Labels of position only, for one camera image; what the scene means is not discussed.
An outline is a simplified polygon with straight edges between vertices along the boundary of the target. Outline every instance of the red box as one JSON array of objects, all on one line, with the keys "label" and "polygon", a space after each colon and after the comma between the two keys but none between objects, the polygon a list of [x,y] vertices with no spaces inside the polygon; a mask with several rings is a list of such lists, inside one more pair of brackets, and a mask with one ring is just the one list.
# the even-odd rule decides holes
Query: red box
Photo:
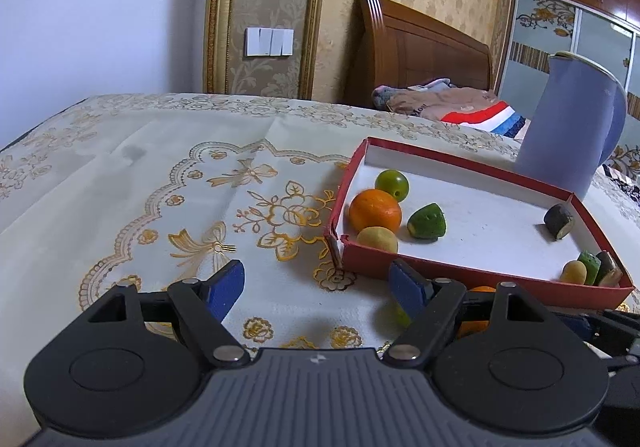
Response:
[{"label": "red box", "polygon": [[[438,202],[443,208],[448,229],[436,245],[412,239],[405,229],[397,233],[398,254],[354,241],[353,229],[349,232],[344,217],[345,202],[357,192],[373,188],[375,175],[385,168],[400,170],[412,186],[401,203],[403,223],[420,206]],[[576,224],[569,236],[553,241],[543,228],[543,216],[559,201],[570,204]],[[412,204],[414,208],[404,213]],[[610,242],[571,192],[458,156],[379,138],[367,138],[353,154],[324,237],[337,268],[377,279],[386,279],[389,264],[402,257],[428,279],[449,277],[467,288],[513,281],[551,306],[614,309],[634,289]],[[576,259],[583,249],[611,253],[622,269],[620,287],[578,286],[552,280],[565,262]],[[515,275],[518,269],[522,272]]]}]

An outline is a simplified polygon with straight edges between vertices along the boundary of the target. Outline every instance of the wall switch panel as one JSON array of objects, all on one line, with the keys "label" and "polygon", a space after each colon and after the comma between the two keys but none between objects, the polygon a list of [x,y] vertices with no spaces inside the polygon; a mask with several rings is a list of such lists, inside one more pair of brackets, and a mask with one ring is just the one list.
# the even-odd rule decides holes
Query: wall switch panel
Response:
[{"label": "wall switch panel", "polygon": [[293,30],[283,28],[247,28],[244,33],[246,57],[293,55]]}]

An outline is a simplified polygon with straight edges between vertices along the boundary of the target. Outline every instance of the dark green fruit slice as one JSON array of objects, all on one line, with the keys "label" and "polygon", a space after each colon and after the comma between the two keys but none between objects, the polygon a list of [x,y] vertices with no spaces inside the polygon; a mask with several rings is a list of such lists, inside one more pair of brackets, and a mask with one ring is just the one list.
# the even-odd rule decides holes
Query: dark green fruit slice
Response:
[{"label": "dark green fruit slice", "polygon": [[598,270],[594,284],[596,286],[609,288],[614,287],[622,277],[622,270],[620,270],[611,254],[606,252],[606,250],[597,253],[596,257],[600,260],[600,269]]},{"label": "dark green fruit slice", "polygon": [[559,203],[546,212],[545,226],[554,239],[562,239],[574,227],[574,217],[564,205]]},{"label": "dark green fruit slice", "polygon": [[593,253],[585,250],[584,252],[580,252],[578,261],[587,267],[587,279],[584,283],[588,286],[593,286],[593,283],[596,281],[596,276],[598,275],[598,270],[600,269],[600,260],[593,255]]},{"label": "dark green fruit slice", "polygon": [[407,221],[409,234],[417,239],[442,237],[447,232],[447,222],[437,203],[416,210]]}]

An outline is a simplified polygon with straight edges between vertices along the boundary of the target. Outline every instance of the toy fruit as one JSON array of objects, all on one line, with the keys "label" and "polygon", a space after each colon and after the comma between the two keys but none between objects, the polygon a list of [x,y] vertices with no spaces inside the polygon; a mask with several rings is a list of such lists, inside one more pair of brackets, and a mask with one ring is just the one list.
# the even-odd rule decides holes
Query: toy fruit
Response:
[{"label": "toy fruit", "polygon": [[584,284],[587,280],[587,267],[585,267],[582,261],[577,259],[569,261],[564,268],[562,268],[562,275],[560,276],[561,283],[571,284]]},{"label": "toy fruit", "polygon": [[388,192],[398,202],[401,202],[409,194],[409,180],[401,172],[387,169],[376,178],[376,189]]},{"label": "toy fruit", "polygon": [[598,270],[600,269],[600,260],[593,255],[591,252],[580,252],[578,256],[578,261],[584,263],[585,267],[587,267],[587,279],[584,283],[588,286],[593,286],[593,283],[596,281],[596,276],[598,275]]},{"label": "toy fruit", "polygon": [[402,306],[396,303],[396,322],[402,326],[402,328],[408,328],[411,324],[411,317],[406,314],[402,309]]},{"label": "toy fruit", "polygon": [[554,239],[562,239],[574,227],[574,217],[561,203],[546,212],[544,221],[546,229]]},{"label": "toy fruit", "polygon": [[388,192],[367,189],[351,202],[349,221],[358,232],[367,227],[385,227],[395,233],[402,223],[402,210]]},{"label": "toy fruit", "polygon": [[356,243],[384,250],[385,252],[398,253],[398,238],[396,234],[385,227],[367,227],[362,229],[356,237]]},{"label": "toy fruit", "polygon": [[620,270],[609,252],[603,250],[597,253],[596,257],[600,260],[600,269],[598,270],[594,284],[596,286],[613,288],[619,283],[622,277],[622,270]]},{"label": "toy fruit", "polygon": [[447,232],[444,214],[437,203],[416,210],[407,221],[406,229],[417,239],[442,237]]},{"label": "toy fruit", "polygon": [[[495,292],[495,288],[491,288],[490,286],[477,286],[469,290],[469,292]],[[462,321],[456,337],[460,339],[472,333],[483,332],[487,329],[488,325],[489,321]]]}]

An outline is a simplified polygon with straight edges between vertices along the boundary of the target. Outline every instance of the white lace tablecloth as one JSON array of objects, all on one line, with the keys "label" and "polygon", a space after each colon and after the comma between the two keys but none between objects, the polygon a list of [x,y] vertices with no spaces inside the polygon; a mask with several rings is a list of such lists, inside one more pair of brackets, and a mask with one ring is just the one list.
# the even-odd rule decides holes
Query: white lace tablecloth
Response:
[{"label": "white lace tablecloth", "polygon": [[[37,429],[22,393],[29,360],[120,279],[153,291],[240,259],[245,289],[224,323],[249,351],[388,345],[399,329],[385,283],[336,271],[322,239],[343,169],[367,136],[505,168],[518,149],[470,128],[344,106],[117,94],[71,107],[2,152],[0,445]],[[640,279],[638,207],[602,172],[585,204]],[[627,302],[638,308],[638,293]]]}]

